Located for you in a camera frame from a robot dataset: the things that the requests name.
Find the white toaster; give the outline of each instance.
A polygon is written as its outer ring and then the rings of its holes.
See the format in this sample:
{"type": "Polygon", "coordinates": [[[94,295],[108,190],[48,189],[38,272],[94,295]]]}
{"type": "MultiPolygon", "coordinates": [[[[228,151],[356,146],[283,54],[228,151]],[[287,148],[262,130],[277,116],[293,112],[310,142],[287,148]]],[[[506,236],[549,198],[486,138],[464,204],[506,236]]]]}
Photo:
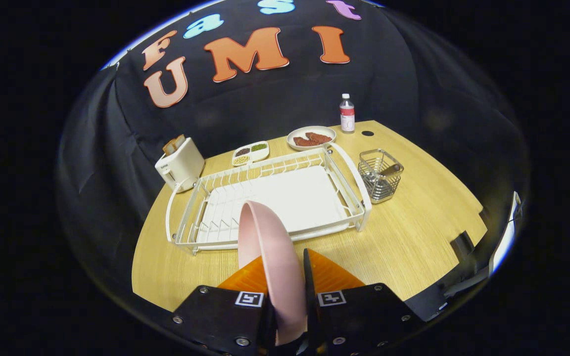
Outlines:
{"type": "Polygon", "coordinates": [[[179,186],[177,192],[183,192],[191,189],[199,179],[204,164],[203,156],[199,153],[192,138],[188,137],[177,148],[177,151],[168,156],[161,156],[155,164],[155,169],[170,189],[175,190],[179,186]]]}

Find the utensil holder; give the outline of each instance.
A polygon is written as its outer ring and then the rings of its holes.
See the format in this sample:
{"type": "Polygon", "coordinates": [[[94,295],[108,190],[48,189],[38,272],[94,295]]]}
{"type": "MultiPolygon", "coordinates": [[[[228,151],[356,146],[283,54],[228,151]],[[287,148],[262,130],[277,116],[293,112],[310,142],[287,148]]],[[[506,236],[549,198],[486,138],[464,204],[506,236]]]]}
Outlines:
{"type": "Polygon", "coordinates": [[[360,153],[358,171],[373,204],[393,198],[403,170],[403,165],[383,149],[360,153]]]}

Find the beans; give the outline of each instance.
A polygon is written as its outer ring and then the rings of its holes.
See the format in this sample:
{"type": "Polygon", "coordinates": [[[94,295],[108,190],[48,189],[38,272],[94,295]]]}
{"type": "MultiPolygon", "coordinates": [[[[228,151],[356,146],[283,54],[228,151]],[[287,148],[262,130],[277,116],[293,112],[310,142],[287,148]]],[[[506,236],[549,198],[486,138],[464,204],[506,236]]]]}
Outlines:
{"type": "Polygon", "coordinates": [[[258,150],[263,149],[263,148],[267,148],[267,145],[264,143],[257,144],[255,146],[252,146],[252,152],[258,151],[258,150]]]}
{"type": "Polygon", "coordinates": [[[248,152],[249,152],[249,148],[240,149],[239,152],[237,152],[237,154],[235,155],[235,157],[238,157],[240,155],[245,155],[248,152]]]}
{"type": "Polygon", "coordinates": [[[249,159],[249,158],[248,158],[247,156],[242,156],[242,157],[236,158],[236,159],[233,161],[233,164],[235,164],[235,165],[240,165],[240,164],[243,164],[243,163],[247,162],[248,159],[249,159]]]}

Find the water bottle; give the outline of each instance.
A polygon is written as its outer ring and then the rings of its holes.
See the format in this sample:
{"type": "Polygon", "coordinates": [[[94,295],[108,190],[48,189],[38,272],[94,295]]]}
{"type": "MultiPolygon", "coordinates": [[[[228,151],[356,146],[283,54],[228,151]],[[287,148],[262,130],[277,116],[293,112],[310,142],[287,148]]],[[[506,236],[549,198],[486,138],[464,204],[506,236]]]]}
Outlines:
{"type": "Polygon", "coordinates": [[[340,123],[343,133],[352,134],[355,132],[355,105],[349,100],[349,94],[342,94],[340,123]]]}

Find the dish rack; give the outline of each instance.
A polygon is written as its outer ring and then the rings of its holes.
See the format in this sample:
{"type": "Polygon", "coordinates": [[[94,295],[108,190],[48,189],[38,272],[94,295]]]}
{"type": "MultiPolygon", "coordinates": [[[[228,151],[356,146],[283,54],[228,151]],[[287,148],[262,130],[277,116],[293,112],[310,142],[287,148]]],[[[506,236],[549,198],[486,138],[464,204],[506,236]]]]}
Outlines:
{"type": "Polygon", "coordinates": [[[331,143],[355,178],[360,201],[331,158],[329,145],[199,178],[172,237],[167,219],[169,241],[192,255],[237,248],[240,210],[247,200],[271,208],[292,241],[351,227],[362,231],[371,212],[366,185],[351,158],[331,143]]]}

